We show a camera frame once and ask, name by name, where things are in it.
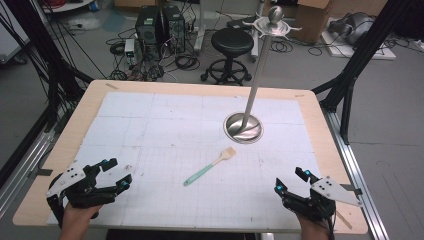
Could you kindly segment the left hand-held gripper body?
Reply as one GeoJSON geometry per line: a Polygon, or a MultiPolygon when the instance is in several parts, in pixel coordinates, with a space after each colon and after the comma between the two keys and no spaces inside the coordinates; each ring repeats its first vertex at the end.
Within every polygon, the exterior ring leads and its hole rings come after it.
{"type": "Polygon", "coordinates": [[[92,165],[81,167],[74,161],[63,173],[55,177],[46,193],[47,203],[53,212],[58,226],[62,227],[64,217],[64,199],[74,208],[90,208],[97,205],[109,204],[116,196],[108,193],[107,188],[97,188],[98,174],[89,171],[92,165]]]}

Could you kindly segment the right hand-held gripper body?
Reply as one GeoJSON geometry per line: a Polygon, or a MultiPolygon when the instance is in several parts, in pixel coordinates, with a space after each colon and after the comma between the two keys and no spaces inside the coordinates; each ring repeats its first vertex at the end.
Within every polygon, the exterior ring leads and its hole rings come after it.
{"type": "Polygon", "coordinates": [[[361,207],[362,202],[330,176],[317,178],[313,175],[303,177],[310,183],[310,196],[302,197],[288,190],[282,185],[283,206],[308,220],[317,222],[329,219],[336,212],[336,203],[342,202],[356,207],[361,207]]]}

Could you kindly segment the person's left hand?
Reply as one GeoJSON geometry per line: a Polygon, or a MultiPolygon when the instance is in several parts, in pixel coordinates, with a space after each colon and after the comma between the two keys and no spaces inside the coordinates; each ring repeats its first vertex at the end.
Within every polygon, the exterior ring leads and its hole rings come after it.
{"type": "Polygon", "coordinates": [[[58,240],[83,240],[89,228],[91,218],[101,208],[101,205],[97,205],[80,209],[67,204],[58,240]]]}

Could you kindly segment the person's right hand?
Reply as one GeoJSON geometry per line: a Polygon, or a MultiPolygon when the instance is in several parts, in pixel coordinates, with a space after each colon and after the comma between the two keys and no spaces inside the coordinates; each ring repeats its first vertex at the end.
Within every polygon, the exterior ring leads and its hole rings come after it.
{"type": "Polygon", "coordinates": [[[296,217],[301,228],[301,240],[333,240],[327,223],[310,221],[301,215],[296,217]]]}

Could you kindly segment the thin wooden stick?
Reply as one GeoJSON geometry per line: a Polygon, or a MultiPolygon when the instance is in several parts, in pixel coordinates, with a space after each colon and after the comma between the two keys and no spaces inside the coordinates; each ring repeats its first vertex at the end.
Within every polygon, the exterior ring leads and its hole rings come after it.
{"type": "Polygon", "coordinates": [[[336,216],[345,224],[348,229],[352,229],[352,225],[348,222],[348,220],[339,212],[335,211],[336,216]]]}

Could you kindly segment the white grid mat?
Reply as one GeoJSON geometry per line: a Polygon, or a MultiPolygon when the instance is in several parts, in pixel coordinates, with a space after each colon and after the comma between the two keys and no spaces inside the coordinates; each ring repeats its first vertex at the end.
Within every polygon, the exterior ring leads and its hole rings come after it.
{"type": "Polygon", "coordinates": [[[295,168],[320,172],[305,118],[295,100],[258,99],[252,113],[264,126],[252,144],[230,140],[229,115],[246,104],[241,96],[108,93],[75,157],[81,166],[116,158],[97,178],[110,186],[133,181],[105,205],[97,226],[284,232],[299,227],[275,193],[279,178],[289,191],[308,196],[295,168]],[[183,182],[233,147],[223,160],[188,186],[183,182]]]}

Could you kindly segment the metal utensil stand with hooks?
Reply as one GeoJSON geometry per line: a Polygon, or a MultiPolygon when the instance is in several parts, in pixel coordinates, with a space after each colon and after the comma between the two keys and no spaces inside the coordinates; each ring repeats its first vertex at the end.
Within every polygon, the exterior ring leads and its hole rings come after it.
{"type": "Polygon", "coordinates": [[[224,123],[225,134],[234,142],[239,144],[252,144],[257,142],[264,133],[264,126],[260,119],[254,116],[253,109],[262,72],[268,57],[269,49],[274,37],[286,38],[291,31],[300,31],[300,28],[291,27],[284,20],[284,13],[280,6],[273,6],[267,16],[258,17],[249,26],[253,26],[263,39],[262,49],[258,58],[258,65],[250,88],[246,108],[243,113],[237,112],[229,115],[224,123]]]}

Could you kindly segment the small grey power supply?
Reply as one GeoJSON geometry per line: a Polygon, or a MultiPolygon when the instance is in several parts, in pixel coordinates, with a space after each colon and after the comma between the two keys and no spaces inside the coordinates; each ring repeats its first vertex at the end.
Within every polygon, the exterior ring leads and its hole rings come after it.
{"type": "Polygon", "coordinates": [[[133,66],[136,64],[136,55],[135,55],[135,40],[134,39],[127,39],[125,41],[125,49],[124,53],[126,56],[127,63],[130,66],[133,66]]]}

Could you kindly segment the white flat board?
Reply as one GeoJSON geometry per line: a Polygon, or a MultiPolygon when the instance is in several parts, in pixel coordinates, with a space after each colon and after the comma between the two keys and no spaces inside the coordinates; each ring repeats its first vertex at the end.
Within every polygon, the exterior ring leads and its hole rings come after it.
{"type": "MultiPolygon", "coordinates": [[[[336,33],[328,33],[324,31],[321,39],[329,54],[333,57],[351,58],[354,54],[353,46],[349,45],[343,38],[336,33]]],[[[396,55],[385,45],[375,52],[373,60],[395,60],[396,55]]]]}

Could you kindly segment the black round stool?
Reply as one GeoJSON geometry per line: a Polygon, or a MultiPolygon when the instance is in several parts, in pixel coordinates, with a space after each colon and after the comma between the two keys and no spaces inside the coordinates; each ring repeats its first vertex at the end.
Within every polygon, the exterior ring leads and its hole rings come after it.
{"type": "Polygon", "coordinates": [[[200,76],[201,81],[212,77],[217,84],[233,83],[242,86],[244,81],[252,79],[246,66],[237,60],[237,57],[253,49],[253,38],[247,32],[234,28],[220,29],[212,35],[211,44],[225,58],[212,62],[200,76]]]}

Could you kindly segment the brown cardboard box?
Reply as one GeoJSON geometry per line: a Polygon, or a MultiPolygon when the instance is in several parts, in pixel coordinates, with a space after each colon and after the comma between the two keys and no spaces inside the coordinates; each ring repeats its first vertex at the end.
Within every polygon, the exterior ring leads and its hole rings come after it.
{"type": "Polygon", "coordinates": [[[306,43],[316,43],[328,22],[333,0],[298,0],[293,36],[306,43]]]}

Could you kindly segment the grey bag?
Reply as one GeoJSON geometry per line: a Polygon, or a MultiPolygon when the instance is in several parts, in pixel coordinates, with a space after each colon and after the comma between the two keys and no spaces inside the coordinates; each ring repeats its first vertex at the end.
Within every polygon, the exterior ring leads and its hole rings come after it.
{"type": "Polygon", "coordinates": [[[329,23],[327,31],[336,33],[349,45],[357,45],[370,30],[374,18],[363,12],[347,13],[344,17],[329,23]]]}

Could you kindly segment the aluminium rail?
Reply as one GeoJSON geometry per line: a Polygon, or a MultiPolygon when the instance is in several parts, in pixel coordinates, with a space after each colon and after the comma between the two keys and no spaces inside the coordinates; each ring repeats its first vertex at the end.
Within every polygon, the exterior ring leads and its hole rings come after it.
{"type": "Polygon", "coordinates": [[[17,166],[0,188],[0,219],[5,216],[26,182],[38,171],[41,162],[49,155],[54,145],[55,135],[54,130],[42,131],[18,158],[17,166]]]}
{"type": "Polygon", "coordinates": [[[323,111],[323,115],[333,135],[333,139],[336,147],[338,148],[350,182],[356,189],[360,189],[362,191],[362,194],[359,196],[359,200],[363,203],[362,210],[372,238],[374,240],[390,240],[356,160],[353,149],[349,144],[344,142],[342,135],[339,133],[341,123],[337,114],[323,111]]]}

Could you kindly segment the green-handled wooden spatula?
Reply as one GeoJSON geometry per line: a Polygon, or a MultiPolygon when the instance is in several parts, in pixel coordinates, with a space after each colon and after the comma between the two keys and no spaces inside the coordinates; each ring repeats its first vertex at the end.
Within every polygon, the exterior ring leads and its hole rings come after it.
{"type": "Polygon", "coordinates": [[[201,170],[199,170],[198,172],[196,172],[195,174],[193,174],[192,176],[190,176],[188,179],[186,179],[183,182],[183,185],[184,186],[188,186],[188,185],[192,184],[198,178],[200,178],[202,175],[204,175],[207,171],[209,171],[215,165],[217,165],[219,162],[221,162],[223,160],[228,160],[228,159],[232,158],[233,156],[235,156],[236,154],[237,154],[237,151],[233,147],[228,147],[227,149],[223,150],[220,153],[220,156],[215,161],[213,161],[212,163],[210,163],[209,165],[205,166],[204,168],[202,168],[201,170]]]}

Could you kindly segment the black metal frame stand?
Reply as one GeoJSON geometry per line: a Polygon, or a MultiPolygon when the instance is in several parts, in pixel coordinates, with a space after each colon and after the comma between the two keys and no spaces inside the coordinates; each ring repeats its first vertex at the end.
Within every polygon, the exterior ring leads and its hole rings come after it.
{"type": "Polygon", "coordinates": [[[329,91],[327,96],[320,101],[320,106],[327,112],[335,113],[339,103],[343,102],[339,134],[347,145],[349,145],[348,129],[356,80],[399,20],[417,1],[388,0],[341,73],[332,80],[312,89],[316,95],[326,90],[329,91]]]}
{"type": "Polygon", "coordinates": [[[64,59],[31,0],[3,0],[3,2],[38,52],[38,56],[35,56],[31,48],[23,42],[11,25],[2,19],[0,14],[0,23],[27,53],[40,80],[48,84],[48,105],[0,169],[0,189],[11,179],[13,171],[42,129],[44,127],[47,127],[48,130],[53,128],[57,122],[59,105],[62,102],[76,101],[82,98],[84,90],[76,79],[88,84],[93,81],[92,77],[64,59]]]}

